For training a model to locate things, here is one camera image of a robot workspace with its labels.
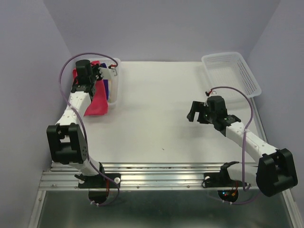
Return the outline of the purple towel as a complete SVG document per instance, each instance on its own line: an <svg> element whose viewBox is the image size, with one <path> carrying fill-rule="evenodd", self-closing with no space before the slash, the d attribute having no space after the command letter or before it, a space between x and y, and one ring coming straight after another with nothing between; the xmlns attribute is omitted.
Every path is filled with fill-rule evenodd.
<svg viewBox="0 0 304 228"><path fill-rule="evenodd" d="M106 99L109 99L109 81L107 79L103 80L105 93L106 93Z"/></svg>

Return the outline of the pink towel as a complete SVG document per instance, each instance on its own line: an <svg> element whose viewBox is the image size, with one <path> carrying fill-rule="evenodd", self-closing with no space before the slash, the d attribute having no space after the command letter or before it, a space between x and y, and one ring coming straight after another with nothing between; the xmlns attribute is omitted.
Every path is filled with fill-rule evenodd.
<svg viewBox="0 0 304 228"><path fill-rule="evenodd" d="M105 63L101 63L101 67L106 68ZM106 99L105 87L103 79L96 81L94 85L72 85L72 92L85 92L89 94L91 104L85 111L85 116L101 116L108 112L108 102Z"/></svg>

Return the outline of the blue orange dotted towel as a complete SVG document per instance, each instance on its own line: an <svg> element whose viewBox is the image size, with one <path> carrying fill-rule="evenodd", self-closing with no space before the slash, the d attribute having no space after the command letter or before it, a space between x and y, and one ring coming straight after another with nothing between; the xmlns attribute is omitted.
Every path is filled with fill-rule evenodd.
<svg viewBox="0 0 304 228"><path fill-rule="evenodd" d="M108 80L108 99L107 101L109 103L112 103L112 99L113 99L113 95L114 95L114 92L113 92L113 82L112 80Z"/></svg>

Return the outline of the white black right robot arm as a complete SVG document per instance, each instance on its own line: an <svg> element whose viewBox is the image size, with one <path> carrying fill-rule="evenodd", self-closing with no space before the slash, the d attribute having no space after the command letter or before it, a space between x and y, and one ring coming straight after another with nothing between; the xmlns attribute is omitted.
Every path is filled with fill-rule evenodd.
<svg viewBox="0 0 304 228"><path fill-rule="evenodd" d="M200 124L211 124L214 129L242 148L255 162L255 166L245 163L226 162L216 173L205 173L204 188L232 187L236 182L245 186L257 186L267 197L272 197L298 184L292 153L278 149L263 141L246 128L235 115L228 114L225 100L221 96L210 96L205 102L192 102L187 119Z"/></svg>

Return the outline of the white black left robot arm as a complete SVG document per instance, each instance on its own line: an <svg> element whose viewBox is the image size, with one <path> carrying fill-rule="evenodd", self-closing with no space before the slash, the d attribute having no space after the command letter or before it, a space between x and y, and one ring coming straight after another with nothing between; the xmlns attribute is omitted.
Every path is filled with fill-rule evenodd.
<svg viewBox="0 0 304 228"><path fill-rule="evenodd" d="M47 140L53 162L70 165L83 175L80 179L89 181L95 187L105 184L102 164L92 159L88 152L87 135L82 118L92 104L95 84L100 78L97 66L87 59L76 62L76 77L72 83L67 107L55 125L47 127Z"/></svg>

